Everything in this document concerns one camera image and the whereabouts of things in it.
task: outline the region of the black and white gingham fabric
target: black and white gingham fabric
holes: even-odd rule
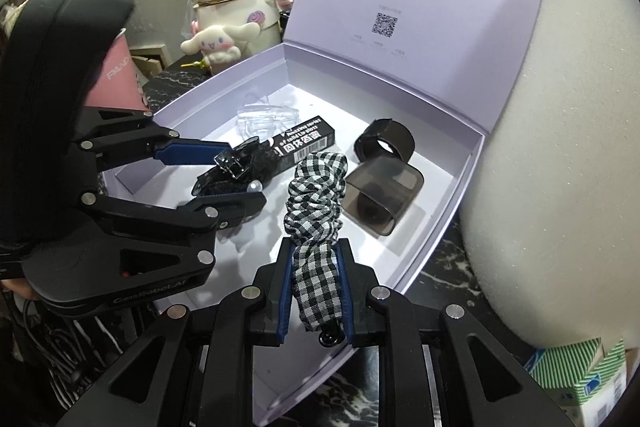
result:
[[[310,331],[342,317],[333,245],[342,227],[338,218],[346,174],[344,154],[312,153],[298,164],[289,184],[284,229],[296,245],[292,289]]]

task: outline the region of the black marble table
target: black marble table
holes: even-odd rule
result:
[[[207,80],[209,75],[181,64],[198,60],[183,57],[144,87],[151,110],[157,111],[178,96]],[[520,362],[534,349],[500,321],[482,295],[466,257],[460,220],[454,216],[420,274],[406,295],[416,304],[443,308],[458,303],[480,322]],[[360,349],[314,393],[271,423],[271,427],[374,427],[378,424],[378,352]]]

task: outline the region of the open box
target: open box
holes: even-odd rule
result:
[[[296,0],[286,40],[194,88],[156,114],[182,137],[236,145],[235,117],[247,95],[287,103],[302,121],[322,116],[350,171],[355,139],[377,118],[414,135],[410,164],[424,186],[388,237],[376,237],[343,214],[358,263],[380,283],[404,292],[428,260],[457,208],[488,133],[518,74],[540,0]],[[106,174],[110,195],[175,207],[206,166],[165,167],[144,160]],[[219,233],[207,283],[163,299],[194,309],[249,284],[276,259],[293,169],[265,188],[267,204],[237,230]],[[290,409],[343,363],[348,346],[325,349],[303,330],[297,306],[284,346],[257,347],[254,421]]]

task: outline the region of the small black box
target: small black box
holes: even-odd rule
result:
[[[271,140],[271,150],[279,157],[280,163],[274,176],[292,168],[307,154],[318,152],[335,143],[335,131],[320,116],[276,134]]]

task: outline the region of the black metal ring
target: black metal ring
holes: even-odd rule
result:
[[[391,152],[380,142],[388,145]],[[394,156],[408,163],[414,154],[415,141],[411,132],[401,123],[390,118],[374,120],[353,145],[358,160],[364,162],[374,156]]]

